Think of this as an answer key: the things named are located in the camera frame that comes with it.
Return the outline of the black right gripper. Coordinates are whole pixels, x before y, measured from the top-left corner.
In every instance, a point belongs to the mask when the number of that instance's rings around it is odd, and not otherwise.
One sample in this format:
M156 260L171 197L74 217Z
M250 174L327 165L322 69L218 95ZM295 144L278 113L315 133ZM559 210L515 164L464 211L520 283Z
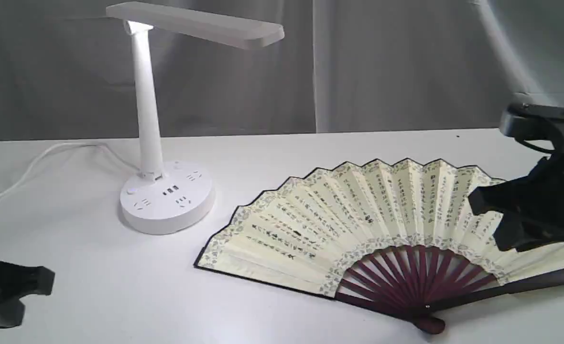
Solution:
M467 200L476 215L503 213L493 233L501 252L564 243L564 154L540 159L528 177L479 186Z

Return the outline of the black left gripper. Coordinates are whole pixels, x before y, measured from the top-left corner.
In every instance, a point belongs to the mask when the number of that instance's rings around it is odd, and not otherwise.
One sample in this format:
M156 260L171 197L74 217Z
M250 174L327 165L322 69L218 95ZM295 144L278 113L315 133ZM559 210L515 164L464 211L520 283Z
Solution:
M44 267L27 267L0 261L0 298L12 299L0 303L0 329L22 324L25 305L19 298L28 295L50 296L55 272Z

